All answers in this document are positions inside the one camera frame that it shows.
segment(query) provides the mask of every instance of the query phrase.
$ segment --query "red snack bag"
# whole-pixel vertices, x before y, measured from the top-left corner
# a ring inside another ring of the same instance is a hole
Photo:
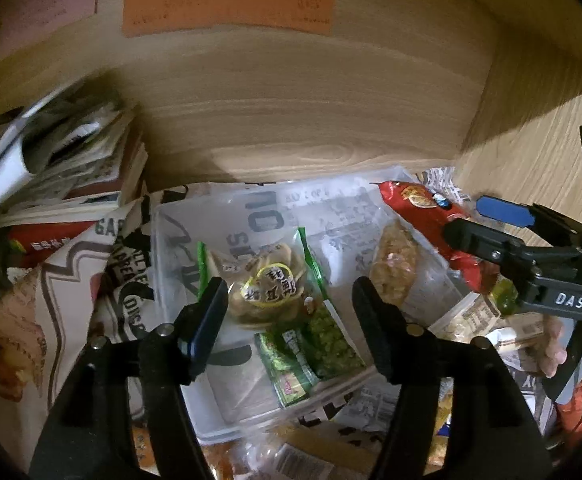
[[[382,199],[397,214],[420,231],[462,276],[472,290],[486,294],[495,285],[500,267],[472,254],[456,251],[444,241],[442,229],[456,218],[470,219],[460,206],[440,193],[432,194],[421,184],[387,181],[379,184]]]

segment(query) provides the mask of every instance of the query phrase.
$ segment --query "plastic container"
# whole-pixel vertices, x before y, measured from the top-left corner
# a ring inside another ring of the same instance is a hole
[[[309,413],[376,376],[351,304],[351,284],[369,273],[373,253],[395,213],[372,182],[413,178],[400,167],[365,174],[258,186],[159,206],[152,218],[156,300],[165,320],[196,301],[198,241],[238,258],[256,253],[299,226],[329,281],[329,295],[367,368],[320,383],[309,399],[282,409],[254,345],[255,332],[227,316],[204,374],[183,387],[189,416],[202,444],[226,442],[245,431]],[[423,237],[418,278],[405,303],[439,303],[443,310],[462,294],[447,275],[446,263]]]

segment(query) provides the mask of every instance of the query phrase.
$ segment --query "finger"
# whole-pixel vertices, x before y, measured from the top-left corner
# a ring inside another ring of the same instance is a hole
[[[558,364],[554,359],[548,358],[547,356],[540,356],[538,359],[538,365],[540,370],[548,378],[551,378],[558,371]]]
[[[564,335],[564,323],[559,317],[545,316],[544,331],[553,339],[559,339]]]
[[[560,344],[559,341],[556,341],[555,339],[551,339],[549,341],[544,354],[559,365],[564,364],[564,361],[567,360],[566,349]]]

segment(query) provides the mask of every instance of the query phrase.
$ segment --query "stack of books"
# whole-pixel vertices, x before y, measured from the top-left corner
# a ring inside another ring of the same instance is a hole
[[[0,226],[31,266],[138,196],[147,160],[117,94],[56,89],[0,125]]]

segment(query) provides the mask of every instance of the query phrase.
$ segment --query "sticky note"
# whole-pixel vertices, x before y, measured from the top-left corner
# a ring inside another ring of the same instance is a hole
[[[335,0],[125,0],[122,32],[141,36],[220,23],[329,34]]]
[[[95,13],[96,0],[3,0],[0,59]]]

